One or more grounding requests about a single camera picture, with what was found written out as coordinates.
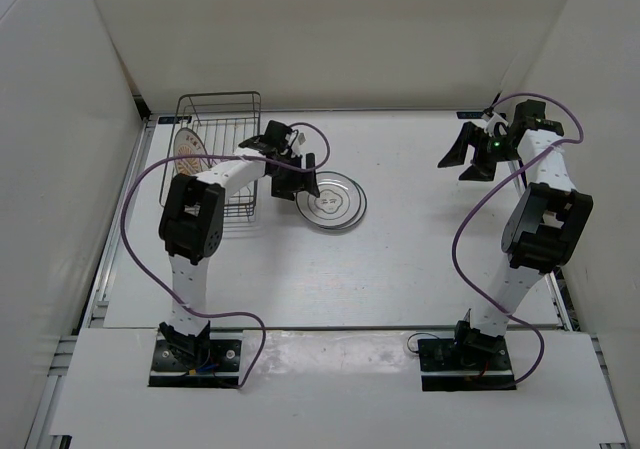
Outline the green-rimmed white plate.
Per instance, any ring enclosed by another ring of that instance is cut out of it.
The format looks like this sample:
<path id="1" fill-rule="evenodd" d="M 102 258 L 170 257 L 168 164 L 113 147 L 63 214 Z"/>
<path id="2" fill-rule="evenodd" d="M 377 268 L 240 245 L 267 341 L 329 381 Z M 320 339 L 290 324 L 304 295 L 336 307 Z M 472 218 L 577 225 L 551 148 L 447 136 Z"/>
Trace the green-rimmed white plate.
<path id="1" fill-rule="evenodd" d="M 335 171 L 317 173 L 319 195 L 296 195 L 296 207 L 309 223 L 327 230 L 341 230 L 355 223 L 365 209 L 364 195 L 356 182 Z"/>
<path id="2" fill-rule="evenodd" d="M 321 199 L 314 203 L 319 209 L 319 225 L 327 230 L 350 230 L 364 218 L 368 199 L 362 186 L 354 179 L 336 172 L 319 175 Z"/>

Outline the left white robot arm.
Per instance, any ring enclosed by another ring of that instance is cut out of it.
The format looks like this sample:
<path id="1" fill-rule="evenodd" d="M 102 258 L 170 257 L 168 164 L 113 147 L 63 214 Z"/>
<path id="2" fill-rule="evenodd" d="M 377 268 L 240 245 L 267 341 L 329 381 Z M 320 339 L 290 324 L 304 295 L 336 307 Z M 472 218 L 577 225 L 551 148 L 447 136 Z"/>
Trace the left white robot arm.
<path id="1" fill-rule="evenodd" d="M 241 189 L 271 179 L 271 196 L 293 201 L 301 192 L 320 194 L 315 155 L 301 153 L 303 137 L 278 121 L 264 133 L 241 142 L 229 160 L 195 175 L 173 177 L 159 225 L 172 271 L 173 303 L 169 322 L 159 326 L 169 348 L 188 369 L 206 364 L 210 324 L 200 316 L 206 306 L 210 258 L 219 248 L 224 208 Z"/>

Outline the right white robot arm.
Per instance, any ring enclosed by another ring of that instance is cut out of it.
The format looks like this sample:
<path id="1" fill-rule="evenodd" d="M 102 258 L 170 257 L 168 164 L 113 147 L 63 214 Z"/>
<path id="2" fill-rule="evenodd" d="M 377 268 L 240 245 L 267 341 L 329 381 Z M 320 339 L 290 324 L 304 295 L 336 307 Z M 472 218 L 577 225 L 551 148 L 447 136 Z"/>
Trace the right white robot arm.
<path id="1" fill-rule="evenodd" d="M 570 260 L 593 209 L 592 197 L 572 182 L 562 152 L 563 146 L 577 145 L 584 137 L 568 138 L 560 122 L 547 118 L 550 97 L 519 97 L 511 119 L 490 105 L 482 113 L 483 126 L 464 123 L 438 164 L 465 165 L 462 181 L 491 182 L 498 164 L 514 162 L 519 168 L 490 193 L 512 181 L 525 185 L 504 227 L 503 257 L 491 284 L 482 289 L 469 277 L 463 279 L 483 299 L 457 323 L 449 344 L 450 359 L 464 369 L 502 348 L 517 308 L 539 280 Z"/>

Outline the blue corner label right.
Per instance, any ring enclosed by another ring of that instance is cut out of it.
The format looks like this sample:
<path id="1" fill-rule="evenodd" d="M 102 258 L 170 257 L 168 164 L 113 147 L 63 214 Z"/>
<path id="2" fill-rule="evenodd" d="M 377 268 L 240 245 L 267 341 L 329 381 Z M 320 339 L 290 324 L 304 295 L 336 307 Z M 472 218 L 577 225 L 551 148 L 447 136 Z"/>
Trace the blue corner label right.
<path id="1" fill-rule="evenodd" d="M 457 111 L 456 116 L 458 119 L 482 119 L 486 116 L 483 111 Z"/>

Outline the blue corner label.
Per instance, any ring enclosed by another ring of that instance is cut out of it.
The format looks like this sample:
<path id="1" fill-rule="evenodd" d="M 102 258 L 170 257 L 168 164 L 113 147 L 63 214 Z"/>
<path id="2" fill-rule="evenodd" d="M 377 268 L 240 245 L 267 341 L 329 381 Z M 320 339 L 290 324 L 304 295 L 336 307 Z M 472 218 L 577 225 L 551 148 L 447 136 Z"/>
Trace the blue corner label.
<path id="1" fill-rule="evenodd" d="M 192 123 L 191 116 L 161 116 L 157 120 L 161 125 L 189 125 Z"/>
<path id="2" fill-rule="evenodd" d="M 483 111 L 457 111 L 456 116 L 458 119 L 482 119 L 486 116 Z"/>

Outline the orange patterned plate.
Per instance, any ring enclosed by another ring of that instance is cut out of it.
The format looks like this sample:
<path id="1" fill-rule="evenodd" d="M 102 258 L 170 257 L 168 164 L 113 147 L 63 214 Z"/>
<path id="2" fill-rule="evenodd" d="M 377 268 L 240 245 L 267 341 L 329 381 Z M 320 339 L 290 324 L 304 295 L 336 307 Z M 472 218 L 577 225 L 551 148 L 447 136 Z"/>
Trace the orange patterned plate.
<path id="1" fill-rule="evenodd" d="M 182 156 L 182 159 L 174 160 L 177 173 L 193 176 L 208 170 L 208 160 L 199 158 L 199 155 L 206 154 L 204 142 L 193 130 L 182 128 L 175 134 L 173 156 Z"/>

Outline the blue corner label left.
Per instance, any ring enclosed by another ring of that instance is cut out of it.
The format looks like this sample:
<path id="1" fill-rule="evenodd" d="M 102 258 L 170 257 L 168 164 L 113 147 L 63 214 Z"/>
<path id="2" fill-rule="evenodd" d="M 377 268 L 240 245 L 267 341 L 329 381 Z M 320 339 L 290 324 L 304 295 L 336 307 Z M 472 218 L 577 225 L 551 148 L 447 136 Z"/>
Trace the blue corner label left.
<path id="1" fill-rule="evenodd" d="M 161 116 L 157 120 L 161 125 L 189 125 L 192 123 L 191 116 Z"/>

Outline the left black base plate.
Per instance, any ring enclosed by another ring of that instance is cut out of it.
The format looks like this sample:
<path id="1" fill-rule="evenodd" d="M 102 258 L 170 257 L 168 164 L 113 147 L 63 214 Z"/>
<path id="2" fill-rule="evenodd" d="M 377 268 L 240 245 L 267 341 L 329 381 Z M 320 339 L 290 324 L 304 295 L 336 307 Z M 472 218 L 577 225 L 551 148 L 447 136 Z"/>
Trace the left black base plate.
<path id="1" fill-rule="evenodd" d="M 232 389 L 239 384 L 242 341 L 211 339 L 203 355 L 177 357 L 164 339 L 156 341 L 148 377 L 155 388 Z"/>

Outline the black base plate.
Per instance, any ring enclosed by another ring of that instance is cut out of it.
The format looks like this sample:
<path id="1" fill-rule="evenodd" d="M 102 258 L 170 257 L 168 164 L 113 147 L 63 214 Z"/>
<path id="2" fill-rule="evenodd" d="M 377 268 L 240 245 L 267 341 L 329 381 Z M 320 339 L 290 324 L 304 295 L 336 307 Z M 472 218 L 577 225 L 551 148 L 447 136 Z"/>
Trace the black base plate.
<path id="1" fill-rule="evenodd" d="M 463 348 L 452 338 L 417 341 L 423 392 L 510 391 L 514 372 L 504 341 L 495 353 Z"/>
<path id="2" fill-rule="evenodd" d="M 232 389 L 239 384 L 242 341 L 211 339 L 203 355 L 177 357 L 164 339 L 156 341 L 148 377 L 155 388 Z"/>

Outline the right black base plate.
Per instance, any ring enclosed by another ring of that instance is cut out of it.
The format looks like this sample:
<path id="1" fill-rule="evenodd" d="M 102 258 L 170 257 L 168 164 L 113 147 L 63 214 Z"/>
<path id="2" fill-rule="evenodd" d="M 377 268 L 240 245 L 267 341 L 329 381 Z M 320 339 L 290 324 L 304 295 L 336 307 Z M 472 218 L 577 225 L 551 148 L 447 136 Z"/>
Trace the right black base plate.
<path id="1" fill-rule="evenodd" d="M 514 372 L 504 341 L 495 353 L 463 348 L 452 338 L 417 341 L 423 392 L 510 391 Z"/>

